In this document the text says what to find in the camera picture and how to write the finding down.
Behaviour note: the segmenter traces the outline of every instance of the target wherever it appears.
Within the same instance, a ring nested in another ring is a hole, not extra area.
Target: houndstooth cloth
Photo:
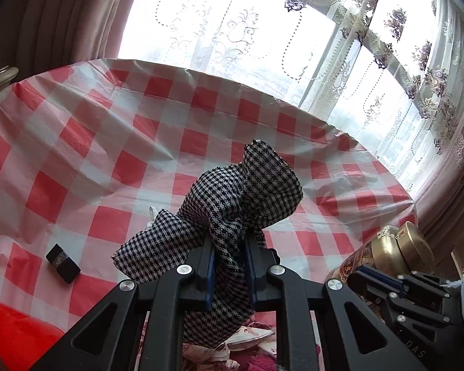
[[[255,140],[245,146],[241,163],[203,173],[177,215],[161,210],[151,228],[115,252],[114,264],[139,283],[157,279],[183,264],[208,229],[217,253],[213,303],[208,312],[185,314],[184,341],[217,347],[253,314],[239,251],[245,231],[252,227],[266,247],[262,229],[290,216],[301,199],[301,185],[287,163]]]

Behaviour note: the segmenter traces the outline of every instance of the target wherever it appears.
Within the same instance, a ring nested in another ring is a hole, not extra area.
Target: sheer curtain
[[[135,0],[119,58],[247,84],[360,141],[419,198],[464,123],[449,0]]]

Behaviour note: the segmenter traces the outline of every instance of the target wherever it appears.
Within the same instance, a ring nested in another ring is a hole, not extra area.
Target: metal canister
[[[433,252],[418,228],[406,221],[401,228],[388,225],[330,272],[329,278],[347,282],[360,265],[369,265],[388,275],[396,276],[421,271],[433,274],[436,269]]]

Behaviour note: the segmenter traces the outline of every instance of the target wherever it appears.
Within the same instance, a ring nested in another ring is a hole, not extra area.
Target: red fabric
[[[254,313],[253,318],[256,322],[265,323],[266,325],[277,325],[277,314],[275,311],[268,311],[264,313]]]
[[[230,352],[230,359],[239,363],[238,371],[248,371],[249,361],[258,355],[258,347],[254,346],[250,349],[239,350],[236,352]]]
[[[248,371],[276,371],[277,362],[270,356],[258,356],[249,360]]]
[[[175,213],[204,171],[238,163],[252,139],[303,186],[297,211],[265,234],[304,278],[323,282],[386,224],[416,222],[411,198],[369,152],[294,106],[161,64],[69,68],[0,94],[0,301],[63,331],[123,277],[111,255],[146,227],[148,207]],[[56,243],[82,270],[73,285],[45,259]]]
[[[27,371],[63,332],[0,303],[0,358],[10,371]]]

